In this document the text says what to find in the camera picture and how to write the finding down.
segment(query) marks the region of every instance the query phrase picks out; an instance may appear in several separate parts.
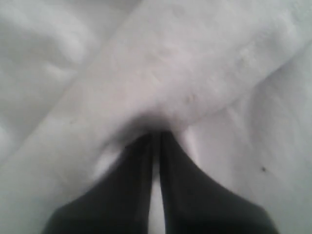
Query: white fabric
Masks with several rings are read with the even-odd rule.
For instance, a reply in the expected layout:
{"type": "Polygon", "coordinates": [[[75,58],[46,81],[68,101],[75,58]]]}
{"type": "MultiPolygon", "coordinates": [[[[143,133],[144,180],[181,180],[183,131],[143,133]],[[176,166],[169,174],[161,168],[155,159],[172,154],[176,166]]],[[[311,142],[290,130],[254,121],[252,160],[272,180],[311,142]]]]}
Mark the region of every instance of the white fabric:
{"type": "Polygon", "coordinates": [[[150,128],[311,233],[311,40],[309,0],[1,2],[0,233],[40,233],[150,128]]]}

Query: wrinkled fabric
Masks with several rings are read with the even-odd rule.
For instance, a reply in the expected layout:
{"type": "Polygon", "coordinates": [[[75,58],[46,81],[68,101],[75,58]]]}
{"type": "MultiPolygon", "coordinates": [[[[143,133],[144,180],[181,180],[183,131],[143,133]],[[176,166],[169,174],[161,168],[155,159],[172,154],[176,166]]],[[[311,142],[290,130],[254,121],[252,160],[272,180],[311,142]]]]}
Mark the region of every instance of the wrinkled fabric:
{"type": "Polygon", "coordinates": [[[39,233],[151,128],[310,233],[311,40],[309,0],[1,2],[0,233],[39,233]]]}

